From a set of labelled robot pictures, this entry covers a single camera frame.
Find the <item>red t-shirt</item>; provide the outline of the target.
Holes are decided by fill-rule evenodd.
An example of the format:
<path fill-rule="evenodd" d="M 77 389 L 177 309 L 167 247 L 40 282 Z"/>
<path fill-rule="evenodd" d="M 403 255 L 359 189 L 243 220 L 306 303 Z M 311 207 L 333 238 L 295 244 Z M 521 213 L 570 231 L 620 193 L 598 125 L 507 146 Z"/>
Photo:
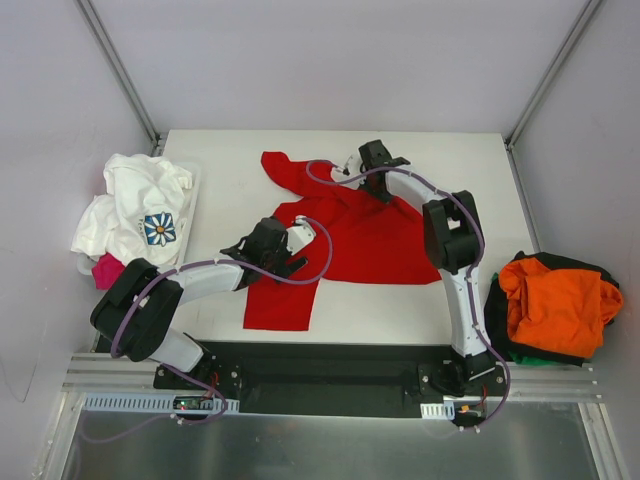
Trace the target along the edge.
<path fill-rule="evenodd" d="M 428 285 L 440 274 L 424 251 L 422 216 L 394 198 L 385 204 L 369 193 L 332 186 L 327 164 L 295 162 L 282 152 L 265 152 L 261 165 L 279 187 L 297 195 L 274 211 L 285 225 L 303 215 L 325 227 L 301 251 L 308 264 L 295 285 L 261 278 L 249 286 L 243 326 L 254 330 L 308 329 L 318 282 Z"/>

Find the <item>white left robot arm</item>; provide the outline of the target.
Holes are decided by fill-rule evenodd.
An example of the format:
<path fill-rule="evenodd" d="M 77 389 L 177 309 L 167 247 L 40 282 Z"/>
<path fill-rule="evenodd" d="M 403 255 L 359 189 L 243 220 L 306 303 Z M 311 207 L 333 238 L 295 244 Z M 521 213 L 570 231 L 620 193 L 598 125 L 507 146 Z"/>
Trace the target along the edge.
<path fill-rule="evenodd" d="M 111 342 L 118 357 L 169 365 L 187 387 L 199 389 L 210 381 L 212 366 L 204 359 L 202 346 L 171 327 L 178 307 L 214 293 L 244 289 L 267 273 L 291 278 L 307 264 L 306 258 L 293 256 L 315 237 L 311 224 L 302 218 L 286 227 L 266 217 L 212 260 L 179 269 L 133 260 L 92 311 L 91 325 Z"/>

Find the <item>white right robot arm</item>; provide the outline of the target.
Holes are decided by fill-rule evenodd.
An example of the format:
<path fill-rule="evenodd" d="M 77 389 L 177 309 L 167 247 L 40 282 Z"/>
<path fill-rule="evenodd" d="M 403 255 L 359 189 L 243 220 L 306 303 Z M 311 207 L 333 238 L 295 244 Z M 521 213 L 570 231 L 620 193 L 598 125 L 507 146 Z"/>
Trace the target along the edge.
<path fill-rule="evenodd" d="M 381 200 L 399 197 L 422 214 L 424 245 L 444 283 L 452 322 L 452 388 L 470 395 L 494 369 L 478 286 L 478 266 L 485 241 L 473 195 L 450 193 L 415 172 L 403 157 L 394 158 L 382 141 L 360 146 L 362 186 Z"/>

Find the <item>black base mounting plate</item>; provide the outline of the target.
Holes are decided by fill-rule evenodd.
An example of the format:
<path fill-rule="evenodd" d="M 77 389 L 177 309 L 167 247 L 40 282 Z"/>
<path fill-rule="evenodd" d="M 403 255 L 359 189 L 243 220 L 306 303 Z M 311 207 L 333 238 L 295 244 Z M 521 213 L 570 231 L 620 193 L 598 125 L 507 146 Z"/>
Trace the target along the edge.
<path fill-rule="evenodd" d="M 242 413 L 417 418 L 422 405 L 499 400 L 507 392 L 502 365 L 468 383 L 444 345 L 349 345 L 206 341 L 192 384 L 157 368 L 157 390 L 215 387 Z"/>

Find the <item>pink t-shirt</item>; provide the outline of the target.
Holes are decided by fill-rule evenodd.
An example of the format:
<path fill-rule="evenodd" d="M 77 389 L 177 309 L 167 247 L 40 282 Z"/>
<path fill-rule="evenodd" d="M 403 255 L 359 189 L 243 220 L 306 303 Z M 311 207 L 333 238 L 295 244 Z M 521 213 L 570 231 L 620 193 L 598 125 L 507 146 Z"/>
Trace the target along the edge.
<path fill-rule="evenodd" d="M 113 255 L 106 253 L 99 258 L 91 269 L 95 287 L 98 290 L 109 290 L 124 270 L 124 264 Z"/>

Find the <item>black t-shirt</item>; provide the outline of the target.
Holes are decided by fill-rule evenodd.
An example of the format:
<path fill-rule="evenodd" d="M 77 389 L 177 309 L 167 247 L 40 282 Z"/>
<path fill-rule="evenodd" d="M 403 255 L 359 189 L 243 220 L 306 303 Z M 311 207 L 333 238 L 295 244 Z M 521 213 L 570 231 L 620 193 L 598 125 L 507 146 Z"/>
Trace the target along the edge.
<path fill-rule="evenodd" d="M 540 252 L 540 253 L 531 254 L 531 255 L 537 256 L 539 254 L 554 255 L 546 252 Z M 530 255 L 524 252 L 519 252 L 515 255 L 513 260 L 519 259 L 523 256 L 530 256 Z M 572 258 L 568 258 L 568 259 L 574 262 L 583 262 L 583 261 L 572 259 Z M 583 263 L 606 271 L 614 280 L 612 275 L 604 268 L 599 267 L 597 265 L 589 264 L 586 262 L 583 262 Z M 546 360 L 551 360 L 551 361 L 554 361 L 555 364 L 581 366 L 585 361 L 593 357 L 592 356 L 587 360 L 580 360 L 570 356 L 550 354 L 542 351 L 537 351 L 531 347 L 517 346 L 512 342 L 510 342 L 506 335 L 506 313 L 507 313 L 506 294 L 503 293 L 498 282 L 498 277 L 500 272 L 495 274 L 494 277 L 492 278 L 489 294 L 484 306 L 484 317 L 485 317 L 486 330 L 491 340 L 492 346 L 504 359 L 508 361 L 512 361 L 509 353 L 516 352 L 523 355 L 534 356 L 534 357 L 538 357 Z"/>

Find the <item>orange t-shirt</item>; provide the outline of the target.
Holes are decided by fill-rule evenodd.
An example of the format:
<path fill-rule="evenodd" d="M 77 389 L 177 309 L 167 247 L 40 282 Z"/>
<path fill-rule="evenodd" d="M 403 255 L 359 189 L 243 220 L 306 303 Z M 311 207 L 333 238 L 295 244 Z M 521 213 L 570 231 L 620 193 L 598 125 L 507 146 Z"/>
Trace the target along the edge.
<path fill-rule="evenodd" d="M 624 298 L 604 270 L 548 254 L 512 260 L 498 282 L 506 294 L 506 335 L 517 346 L 591 358 Z"/>

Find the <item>green t-shirt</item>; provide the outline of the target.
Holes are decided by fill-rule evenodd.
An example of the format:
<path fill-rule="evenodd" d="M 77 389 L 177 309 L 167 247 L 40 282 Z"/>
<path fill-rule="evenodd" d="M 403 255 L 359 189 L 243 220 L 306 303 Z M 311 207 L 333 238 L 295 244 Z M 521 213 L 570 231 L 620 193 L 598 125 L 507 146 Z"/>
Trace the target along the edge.
<path fill-rule="evenodd" d="M 524 365 L 524 366 L 555 365 L 554 361 L 546 360 L 546 359 L 542 359 L 534 356 L 523 355 L 516 352 L 510 352 L 509 355 L 511 357 L 511 360 L 517 365 Z"/>

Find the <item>right aluminium frame post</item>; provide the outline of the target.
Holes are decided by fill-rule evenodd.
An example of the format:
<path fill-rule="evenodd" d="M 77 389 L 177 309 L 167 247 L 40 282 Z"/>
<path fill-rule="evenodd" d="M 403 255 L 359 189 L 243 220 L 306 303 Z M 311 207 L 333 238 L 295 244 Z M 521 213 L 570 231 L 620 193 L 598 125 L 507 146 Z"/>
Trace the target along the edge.
<path fill-rule="evenodd" d="M 569 30 L 561 41 L 540 80 L 536 84 L 536 87 L 527 100 L 522 112 L 518 116 L 516 123 L 510 133 L 505 137 L 504 143 L 508 152 L 513 151 L 517 142 L 534 117 L 534 114 L 543 104 L 546 96 L 554 86 L 554 83 L 571 59 L 579 43 L 585 37 L 595 17 L 605 4 L 606 2 L 604 0 L 588 0 L 581 6 L 576 18 L 571 23 Z"/>

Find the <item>aluminium frame post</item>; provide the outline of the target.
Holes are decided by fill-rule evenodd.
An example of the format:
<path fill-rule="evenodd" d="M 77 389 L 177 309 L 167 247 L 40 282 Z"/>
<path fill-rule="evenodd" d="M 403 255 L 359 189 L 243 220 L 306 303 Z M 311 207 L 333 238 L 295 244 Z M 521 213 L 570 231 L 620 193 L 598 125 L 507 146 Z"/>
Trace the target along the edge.
<path fill-rule="evenodd" d="M 150 154 L 159 155 L 163 152 L 166 135 L 158 130 L 152 120 L 98 9 L 91 0 L 75 0 L 74 4 L 102 52 L 142 131 L 149 140 Z"/>
<path fill-rule="evenodd" d="M 522 112 L 518 116 L 516 123 L 510 133 L 505 137 L 504 143 L 508 152 L 513 151 L 517 142 L 534 117 L 534 114 L 543 104 L 546 96 L 554 86 L 554 83 L 571 59 L 579 43 L 585 37 L 595 17 L 605 4 L 606 2 L 604 0 L 588 0 L 581 6 L 576 18 L 571 23 L 569 30 L 561 41 L 540 80 L 536 84 L 536 87 L 527 100 Z"/>

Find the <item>aluminium front rail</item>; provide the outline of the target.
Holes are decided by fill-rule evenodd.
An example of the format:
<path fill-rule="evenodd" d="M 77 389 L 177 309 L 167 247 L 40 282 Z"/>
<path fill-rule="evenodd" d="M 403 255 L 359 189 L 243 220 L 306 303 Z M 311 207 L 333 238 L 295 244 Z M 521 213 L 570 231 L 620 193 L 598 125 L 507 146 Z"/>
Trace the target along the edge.
<path fill-rule="evenodd" d="M 436 374 L 448 367 L 446 360 L 266 358 L 230 355 L 213 364 L 211 374 L 192 383 L 151 361 L 133 363 L 106 354 L 73 356 L 62 388 L 66 392 L 101 393 L 202 393 L 214 386 L 224 396 L 243 400 L 270 387 L 292 387 L 308 392 L 349 387 L 381 387 L 400 390 L 411 398 L 441 399 Z M 465 399 L 487 395 L 496 400 L 598 402 L 604 395 L 592 368 L 573 366 L 529 367 L 511 364 L 463 387 Z"/>

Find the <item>left aluminium frame post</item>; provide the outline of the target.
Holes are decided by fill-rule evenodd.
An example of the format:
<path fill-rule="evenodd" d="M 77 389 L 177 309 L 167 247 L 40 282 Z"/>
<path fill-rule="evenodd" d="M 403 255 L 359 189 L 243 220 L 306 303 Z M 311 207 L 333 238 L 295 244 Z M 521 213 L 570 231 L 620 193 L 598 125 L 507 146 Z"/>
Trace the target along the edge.
<path fill-rule="evenodd" d="M 102 52 L 142 131 L 149 140 L 150 154 L 159 155 L 163 152 L 166 135 L 158 130 L 152 120 L 98 9 L 91 0 L 75 0 L 74 4 Z"/>

